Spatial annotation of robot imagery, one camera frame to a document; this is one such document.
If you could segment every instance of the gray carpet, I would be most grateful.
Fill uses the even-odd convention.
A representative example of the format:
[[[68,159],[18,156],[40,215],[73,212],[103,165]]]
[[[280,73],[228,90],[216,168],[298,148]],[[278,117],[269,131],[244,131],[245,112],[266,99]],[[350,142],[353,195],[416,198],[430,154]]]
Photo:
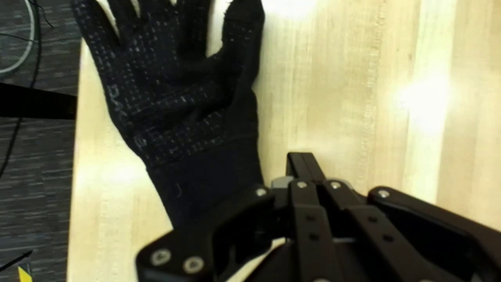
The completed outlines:
[[[76,95],[79,35],[68,0],[39,0],[53,26],[42,23],[42,62],[34,88]],[[23,0],[1,0],[0,70],[12,65],[28,38]],[[0,82],[28,87],[34,57]],[[0,162],[3,162],[15,120],[0,120]],[[26,259],[39,282],[65,281],[68,200],[75,121],[26,120],[21,124],[9,167],[0,179],[0,265],[34,250]],[[0,282],[10,281],[10,270]]]

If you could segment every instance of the knit glove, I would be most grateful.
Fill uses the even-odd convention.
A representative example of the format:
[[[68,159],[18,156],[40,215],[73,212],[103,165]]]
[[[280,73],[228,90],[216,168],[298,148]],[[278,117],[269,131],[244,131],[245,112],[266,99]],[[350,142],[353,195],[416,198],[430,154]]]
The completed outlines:
[[[206,57],[209,0],[71,0],[112,124],[144,162],[173,226],[262,184],[256,101],[264,12],[233,0]]]

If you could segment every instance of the wooden surface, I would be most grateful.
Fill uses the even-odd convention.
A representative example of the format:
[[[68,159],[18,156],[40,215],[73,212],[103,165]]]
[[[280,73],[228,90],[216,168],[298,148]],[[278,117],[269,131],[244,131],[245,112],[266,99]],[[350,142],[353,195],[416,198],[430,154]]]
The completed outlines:
[[[216,2],[211,52],[225,2]],[[501,231],[501,2],[262,0],[259,156],[266,181],[309,151],[360,193],[389,186]],[[133,282],[169,231],[81,56],[70,282]]]

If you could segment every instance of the light wood grain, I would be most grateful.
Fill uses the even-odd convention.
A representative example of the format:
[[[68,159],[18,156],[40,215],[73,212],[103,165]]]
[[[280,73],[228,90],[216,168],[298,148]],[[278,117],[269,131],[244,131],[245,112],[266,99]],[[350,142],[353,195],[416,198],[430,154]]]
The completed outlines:
[[[209,52],[220,46],[216,2]],[[259,156],[309,151],[360,193],[388,186],[501,231],[501,2],[262,0]],[[70,282],[128,282],[170,229],[81,54]]]

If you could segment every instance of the glove cuff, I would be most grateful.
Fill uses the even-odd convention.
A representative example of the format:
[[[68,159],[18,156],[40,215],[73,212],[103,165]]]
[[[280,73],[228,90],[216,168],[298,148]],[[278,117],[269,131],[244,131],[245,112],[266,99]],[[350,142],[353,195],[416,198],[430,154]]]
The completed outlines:
[[[222,145],[184,162],[154,165],[147,173],[173,226],[241,190],[262,187],[255,140]]]

